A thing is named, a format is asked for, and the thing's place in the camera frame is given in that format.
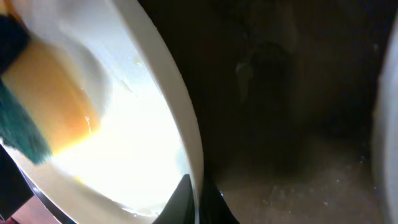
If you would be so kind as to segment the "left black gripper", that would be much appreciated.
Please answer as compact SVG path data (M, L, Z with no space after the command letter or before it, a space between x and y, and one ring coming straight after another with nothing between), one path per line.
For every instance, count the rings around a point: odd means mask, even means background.
M1 15L0 69L4 73L30 42L30 36L11 15Z

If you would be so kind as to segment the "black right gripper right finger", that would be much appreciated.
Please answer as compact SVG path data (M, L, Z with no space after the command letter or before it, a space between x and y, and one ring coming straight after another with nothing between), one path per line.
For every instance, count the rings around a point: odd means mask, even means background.
M208 177L203 180L200 199L200 224L239 224L216 184Z

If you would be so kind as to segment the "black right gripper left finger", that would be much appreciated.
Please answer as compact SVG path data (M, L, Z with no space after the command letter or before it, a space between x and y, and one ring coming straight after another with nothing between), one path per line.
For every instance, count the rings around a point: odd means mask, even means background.
M195 205L190 176L185 174L152 224L194 224Z

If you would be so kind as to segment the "green yellow sponge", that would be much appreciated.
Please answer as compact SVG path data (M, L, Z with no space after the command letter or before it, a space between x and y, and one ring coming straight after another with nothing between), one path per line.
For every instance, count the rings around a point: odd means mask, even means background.
M1 75L2 143L41 164L97 132L82 75L62 50L29 42Z

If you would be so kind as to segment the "white plate yellow stain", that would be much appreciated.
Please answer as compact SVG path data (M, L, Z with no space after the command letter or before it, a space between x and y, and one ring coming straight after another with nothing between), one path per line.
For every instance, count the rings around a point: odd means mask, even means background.
M62 50L82 72L100 128L33 164L1 146L75 223L153 223L185 174L200 221L203 151L183 78L137 1L2 1L30 36Z

